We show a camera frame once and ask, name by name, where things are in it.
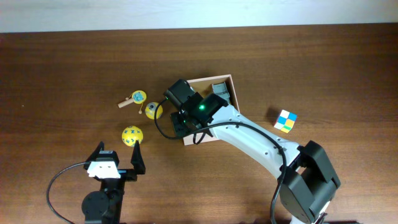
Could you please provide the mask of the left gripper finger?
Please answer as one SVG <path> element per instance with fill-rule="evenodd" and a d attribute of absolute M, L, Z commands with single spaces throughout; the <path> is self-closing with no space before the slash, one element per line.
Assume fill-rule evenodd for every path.
<path fill-rule="evenodd" d="M 146 166 L 142 158 L 140 144 L 138 140 L 134 143 L 134 149 L 131 157 L 131 164 L 133 165 L 133 169 L 136 174 L 146 173 Z"/>
<path fill-rule="evenodd" d="M 100 154 L 100 151 L 104 150 L 104 142 L 100 141 L 96 149 L 90 154 L 90 156 L 87 158 L 85 161 L 85 164 L 83 165 L 84 170 L 88 170 L 91 162 L 95 161 Z"/>

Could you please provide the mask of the colourful two-by-two puzzle cube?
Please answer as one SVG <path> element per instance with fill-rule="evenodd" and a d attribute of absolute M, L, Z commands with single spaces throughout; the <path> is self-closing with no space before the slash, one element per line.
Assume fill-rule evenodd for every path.
<path fill-rule="evenodd" d="M 289 133 L 292 130 L 296 120 L 296 114 L 282 110 L 277 117 L 274 127 L 284 133 Z"/>

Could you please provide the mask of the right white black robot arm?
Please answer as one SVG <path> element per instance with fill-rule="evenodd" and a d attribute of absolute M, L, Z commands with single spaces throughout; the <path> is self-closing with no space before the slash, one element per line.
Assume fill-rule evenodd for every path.
<path fill-rule="evenodd" d="M 275 223 L 279 199 L 292 223 L 324 223 L 326 208 L 341 182 L 324 148 L 288 141 L 245 118 L 233 105 L 211 93 L 202 97 L 185 80 L 176 81 L 164 96 L 177 109 L 178 124 L 189 134 L 207 134 L 225 141 L 265 167 L 276 179 L 270 218 Z"/>

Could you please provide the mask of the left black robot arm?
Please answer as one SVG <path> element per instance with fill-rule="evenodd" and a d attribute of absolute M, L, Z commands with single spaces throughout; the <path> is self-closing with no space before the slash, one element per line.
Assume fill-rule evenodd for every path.
<path fill-rule="evenodd" d="M 89 193 L 82 201 L 85 223 L 119 223 L 126 182 L 135 182 L 146 173 L 140 143 L 136 141 L 131 156 L 132 169 L 120 169 L 116 151 L 106 151 L 104 142 L 85 161 L 88 176 L 101 183 L 100 189 Z"/>

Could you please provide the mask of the yellow grey toy dump truck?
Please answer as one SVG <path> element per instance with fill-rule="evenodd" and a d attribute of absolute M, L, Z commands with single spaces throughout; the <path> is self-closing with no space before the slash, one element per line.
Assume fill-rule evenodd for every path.
<path fill-rule="evenodd" d="M 220 96 L 222 99 L 226 100 L 229 104 L 231 103 L 230 94 L 225 82 L 212 84 L 212 89 L 214 94 Z"/>

